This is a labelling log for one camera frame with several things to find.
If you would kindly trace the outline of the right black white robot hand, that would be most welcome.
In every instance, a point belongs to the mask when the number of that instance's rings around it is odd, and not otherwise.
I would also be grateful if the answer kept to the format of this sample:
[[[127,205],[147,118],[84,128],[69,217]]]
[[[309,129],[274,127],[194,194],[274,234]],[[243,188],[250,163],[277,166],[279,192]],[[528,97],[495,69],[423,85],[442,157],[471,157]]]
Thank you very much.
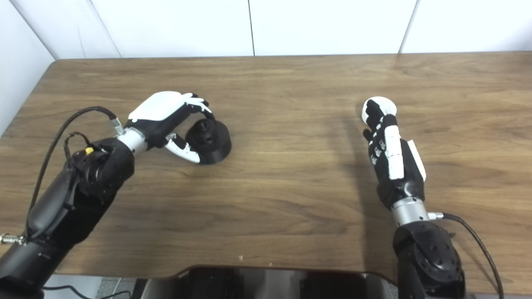
[[[397,106],[386,97],[370,97],[363,104],[361,118],[367,126],[363,136],[382,204],[391,209],[402,199],[423,202],[427,174],[416,144],[399,132]]]

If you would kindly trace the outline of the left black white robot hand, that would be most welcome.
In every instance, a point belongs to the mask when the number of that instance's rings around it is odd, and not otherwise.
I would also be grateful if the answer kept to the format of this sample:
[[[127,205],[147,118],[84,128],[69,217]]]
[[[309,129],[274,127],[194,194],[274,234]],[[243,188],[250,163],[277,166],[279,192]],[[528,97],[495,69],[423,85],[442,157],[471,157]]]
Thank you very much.
[[[138,156],[152,148],[166,148],[171,153],[196,164],[209,164],[207,157],[195,151],[184,138],[174,133],[191,114],[202,113],[214,120],[209,104],[194,93],[162,91],[154,93],[128,116],[120,142]]]

